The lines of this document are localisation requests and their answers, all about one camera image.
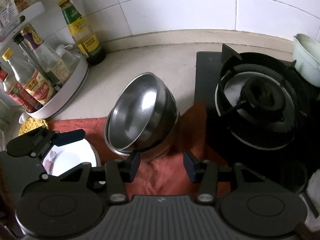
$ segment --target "red cloth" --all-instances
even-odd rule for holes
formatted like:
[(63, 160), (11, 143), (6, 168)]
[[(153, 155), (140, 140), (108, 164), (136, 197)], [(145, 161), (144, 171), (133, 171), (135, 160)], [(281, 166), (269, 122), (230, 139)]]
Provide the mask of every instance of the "red cloth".
[[(83, 129), (85, 138), (95, 147), (101, 164), (119, 159), (104, 141), (106, 118), (62, 120), (49, 122), (50, 130), (67, 132)], [(194, 197), (199, 185), (189, 181), (183, 167), (182, 153), (191, 151), (198, 160), (212, 160), (221, 167), (227, 163), (205, 143), (206, 109), (204, 104), (195, 103), (180, 117), (180, 126), (175, 144), (169, 153), (149, 163), (141, 163), (134, 182), (125, 183), (129, 197), (132, 195), (190, 195)], [(218, 183), (218, 197), (230, 191), (230, 183)]]

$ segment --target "glass bottle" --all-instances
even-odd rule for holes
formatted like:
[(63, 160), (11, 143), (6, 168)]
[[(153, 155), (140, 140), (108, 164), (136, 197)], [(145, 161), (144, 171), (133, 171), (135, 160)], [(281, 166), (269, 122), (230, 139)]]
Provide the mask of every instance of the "glass bottle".
[(29, 42), (39, 64), (49, 78), (58, 85), (64, 85), (72, 73), (59, 55), (44, 42), (30, 23), (23, 27), (21, 34)]
[(102, 62), (106, 57), (106, 52), (99, 44), (97, 36), (93, 33), (90, 25), (70, 0), (61, 0), (58, 5), (62, 10), (73, 40), (86, 56), (87, 62), (91, 65), (97, 65)]
[(17, 82), (14, 75), (8, 74), (1, 67), (0, 82), (2, 82), (6, 94), (25, 108), (27, 112), (33, 113), (42, 107), (42, 105)]
[(61, 85), (58, 85), (52, 80), (47, 73), (43, 70), (41, 65), (38, 62), (38, 59), (36, 57), (35, 52), (30, 48), (29, 42), (22, 36), (21, 33), (18, 33), (14, 38), (13, 41), (22, 49), (24, 54), (28, 57), (28, 61), (35, 65), (36, 69), (39, 70), (39, 72), (50, 81), (51, 85), (59, 91), (62, 87)]
[(47, 104), (57, 93), (33, 64), (14, 57), (12, 49), (8, 48), (2, 58), (10, 64), (20, 85), (42, 105)]

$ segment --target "red bottle label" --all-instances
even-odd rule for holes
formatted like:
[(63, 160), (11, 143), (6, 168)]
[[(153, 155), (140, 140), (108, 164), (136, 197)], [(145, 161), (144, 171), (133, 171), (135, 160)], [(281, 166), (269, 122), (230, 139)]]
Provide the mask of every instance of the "red bottle label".
[(29, 112), (40, 109), (40, 104), (18, 82), (11, 86), (9, 96)]

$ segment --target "metal bowl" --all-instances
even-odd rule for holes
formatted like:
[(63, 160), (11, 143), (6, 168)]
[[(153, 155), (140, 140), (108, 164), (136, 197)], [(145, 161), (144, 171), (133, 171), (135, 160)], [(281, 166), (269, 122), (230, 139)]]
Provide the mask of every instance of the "metal bowl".
[(151, 148), (168, 135), (176, 117), (169, 89), (153, 73), (143, 73), (129, 83), (111, 111), (108, 142), (122, 153)]
[[(116, 149), (114, 149), (112, 147), (112, 145), (110, 145), (109, 140), (108, 140), (108, 126), (109, 126), (109, 121), (110, 121), (110, 116), (111, 116), (112, 111), (109, 113), (107, 119), (106, 119), (106, 123), (105, 123), (105, 133), (104, 133), (104, 140), (105, 143), (107, 144), (108, 148), (113, 151), (115, 154), (127, 158), (129, 157), (130, 153), (124, 153), (124, 152), (120, 152), (117, 151)], [(154, 160), (158, 157), (160, 157), (161, 155), (166, 154), (170, 148), (172, 147), (172, 145), (174, 144), (177, 135), (178, 135), (178, 120), (179, 120), (179, 110), (178, 108), (176, 108), (176, 119), (175, 122), (173, 124), (173, 127), (171, 128), (171, 130), (168, 132), (168, 134), (164, 137), (164, 139), (162, 141), (159, 141), (158, 144), (154, 145), (151, 148), (147, 148), (147, 149), (141, 149), (138, 150), (140, 151), (140, 156), (141, 156), (141, 161), (142, 162), (148, 162), (151, 160)]]

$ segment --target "green bottle label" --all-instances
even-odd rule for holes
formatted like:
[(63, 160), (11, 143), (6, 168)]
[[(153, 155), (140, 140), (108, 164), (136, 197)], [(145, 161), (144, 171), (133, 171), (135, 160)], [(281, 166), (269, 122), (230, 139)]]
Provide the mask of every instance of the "green bottle label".
[(78, 12), (74, 5), (64, 9), (62, 13), (67, 24), (71, 24), (79, 19), (79, 17), (82, 17), (82, 15)]

